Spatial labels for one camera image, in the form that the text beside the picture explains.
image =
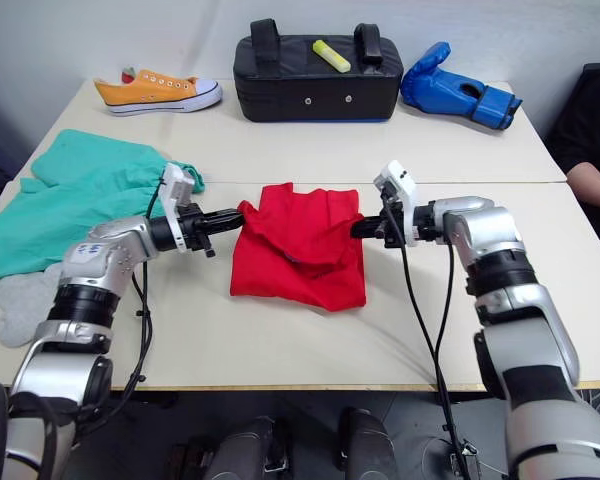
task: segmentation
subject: black handle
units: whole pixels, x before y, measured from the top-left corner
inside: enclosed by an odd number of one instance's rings
[[[251,45],[256,63],[277,63],[280,58],[280,35],[272,18],[251,22]]]
[[[353,32],[358,57],[362,63],[380,65],[382,50],[380,49],[380,30],[375,23],[359,23]]]

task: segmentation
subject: shoe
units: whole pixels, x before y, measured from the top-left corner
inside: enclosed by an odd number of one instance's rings
[[[167,77],[150,70],[140,70],[131,83],[124,85],[112,85],[100,79],[95,79],[94,84],[115,115],[193,112],[222,98],[222,88],[215,80]]]

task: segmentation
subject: green towel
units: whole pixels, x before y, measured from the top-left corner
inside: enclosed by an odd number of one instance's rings
[[[0,278],[44,270],[62,260],[91,227],[144,214],[166,160],[154,148],[63,130],[23,178],[0,213]],[[178,164],[204,190],[200,174]],[[156,202],[152,216],[164,215]]]

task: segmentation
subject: floor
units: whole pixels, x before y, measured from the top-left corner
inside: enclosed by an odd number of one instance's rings
[[[131,402],[125,413],[84,440],[72,454],[65,480],[159,480],[170,448],[191,436],[217,440],[259,415],[283,416],[293,430],[296,479],[344,479],[332,461],[343,407],[367,408],[391,436],[401,478],[452,479],[442,411],[428,393],[394,392],[199,392],[163,394]],[[482,462],[505,470],[504,402],[462,401],[453,407],[461,438]],[[482,478],[501,475],[482,466]]]

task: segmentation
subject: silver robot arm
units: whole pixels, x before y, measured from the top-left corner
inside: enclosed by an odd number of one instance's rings
[[[0,479],[60,478],[79,427],[102,421],[113,315],[135,266],[173,249],[211,257],[208,236],[242,225],[234,209],[202,213],[190,203],[192,187],[168,164],[159,191],[165,217],[99,225],[66,253],[54,305],[13,382],[8,418],[0,411]]]
[[[415,207],[408,193],[413,181],[398,162],[374,183],[392,212],[413,209],[402,216],[405,241],[451,242],[458,251],[483,326],[474,337],[483,383],[508,404],[513,478],[600,479],[600,415],[574,389],[575,348],[549,292],[536,280],[511,214],[479,197]],[[359,225],[357,236],[384,238],[387,247],[395,247],[383,212]]]

